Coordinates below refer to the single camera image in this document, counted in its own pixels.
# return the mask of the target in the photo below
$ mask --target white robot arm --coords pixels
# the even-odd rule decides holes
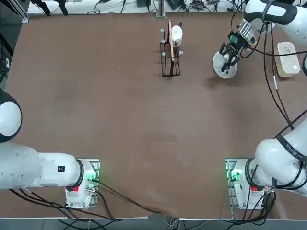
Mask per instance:
[[[248,45],[254,46],[257,40],[254,32],[260,31],[264,23],[270,22],[280,27],[294,42],[307,46],[307,9],[278,1],[250,0],[245,8],[244,18],[236,32],[228,35],[229,43],[222,44],[213,58],[213,68],[222,78],[231,78],[240,60],[238,53]]]
[[[67,206],[95,207],[97,196],[90,191],[97,186],[92,179],[98,177],[99,161],[77,160],[65,153],[38,153],[9,142],[21,124],[19,104],[0,90],[0,189],[65,187]]]
[[[239,50],[248,44],[255,45],[254,31],[260,31],[267,22],[280,27],[293,41],[307,46],[307,9],[277,1],[250,0],[238,31],[229,34],[230,42],[227,45],[224,43],[213,58],[213,68],[220,77],[235,75]],[[280,135],[262,141],[256,148],[255,159],[237,161],[231,179],[238,207],[253,209],[266,186],[307,197],[306,162],[307,119],[284,137]]]

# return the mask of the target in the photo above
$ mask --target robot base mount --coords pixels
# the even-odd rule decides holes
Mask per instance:
[[[255,208],[255,210],[261,210],[264,207],[263,199],[256,207],[255,205],[268,188],[257,186],[250,187],[245,175],[245,166],[248,161],[249,159],[226,159],[228,192],[233,218],[235,218],[234,208],[246,209],[248,206],[248,209]]]
[[[93,208],[97,206],[98,183],[92,179],[99,180],[100,160],[99,159],[79,159],[84,168],[83,179],[77,188],[65,189],[66,206],[73,208]]]

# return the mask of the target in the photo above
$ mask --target white container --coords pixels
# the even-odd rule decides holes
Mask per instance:
[[[275,54],[296,53],[296,49],[291,42],[280,42],[274,49]],[[289,78],[298,74],[301,70],[297,55],[275,56],[278,75],[282,78]]]
[[[172,40],[173,46],[178,47],[182,42],[182,29],[179,25],[174,25],[172,27]]]

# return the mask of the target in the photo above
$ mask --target brown table surface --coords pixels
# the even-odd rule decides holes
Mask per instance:
[[[182,218],[219,219],[225,159],[253,157],[261,140],[285,126],[266,86],[261,54],[240,61],[232,79],[214,74],[212,57],[227,41],[231,15],[31,17],[20,32],[7,85],[24,118],[14,142],[100,158],[101,180],[144,206]],[[238,13],[235,22],[241,18]],[[184,54],[181,75],[163,79],[160,28],[168,19],[183,23]],[[274,35],[276,42],[289,41],[278,29]],[[278,84],[294,119],[307,104],[307,78],[299,74]],[[63,189],[35,191],[64,204]],[[270,218],[307,219],[307,199],[277,195]],[[149,215],[105,196],[117,217]],[[1,217],[62,216],[8,191],[1,197]],[[92,211],[106,215],[100,203]],[[223,217],[231,218],[229,198]]]

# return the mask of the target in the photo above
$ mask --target floor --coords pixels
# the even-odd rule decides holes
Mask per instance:
[[[106,224],[109,221],[105,220],[96,220],[100,224]],[[191,229],[203,221],[200,220],[185,220],[181,221],[180,229],[184,230]],[[88,227],[88,222],[77,223],[74,226],[78,228]],[[209,220],[201,227],[197,228],[199,230],[225,230],[230,226],[229,223],[222,222],[219,220]],[[23,229],[23,230],[60,230],[66,226],[60,223],[57,219],[2,219],[0,220],[0,229],[3,230],[14,230],[14,229]],[[94,223],[90,223],[90,228],[97,227]],[[153,215],[148,218],[148,220],[123,220],[118,223],[112,223],[107,226],[107,230],[166,230],[168,228],[165,223],[162,215]],[[234,226],[232,230],[274,230],[274,229],[296,229],[303,230],[306,229],[305,221],[270,221],[268,220],[262,226],[256,226],[253,224],[245,224],[241,226]]]
[[[25,9],[28,8],[29,0],[26,2],[21,2],[21,5]],[[6,37],[7,41],[10,43],[12,48],[15,48],[17,43],[19,31],[21,28],[21,19],[14,15],[10,10],[4,7],[0,3],[0,31]],[[106,224],[109,221],[107,220],[97,220],[101,224]],[[181,222],[180,229],[192,229],[193,227],[199,225],[203,221],[201,220],[186,220]],[[252,224],[245,224],[242,226],[234,226],[234,230],[273,230],[273,229],[297,229],[302,230],[306,229],[305,221],[273,221],[268,220],[264,225],[255,226]],[[89,223],[80,222],[75,224],[79,228],[88,228]],[[206,224],[199,227],[199,230],[204,229],[227,229],[230,226],[229,223],[222,222],[219,220],[210,220]],[[94,223],[90,223],[90,228],[95,228]],[[107,230],[166,230],[167,224],[164,221],[162,215],[152,215],[148,217],[147,220],[136,220],[136,219],[127,219],[118,223],[113,223],[106,227]],[[0,219],[0,229],[3,230],[14,230],[14,229],[23,229],[23,230],[54,230],[54,229],[63,229],[65,225],[60,223],[57,219]]]

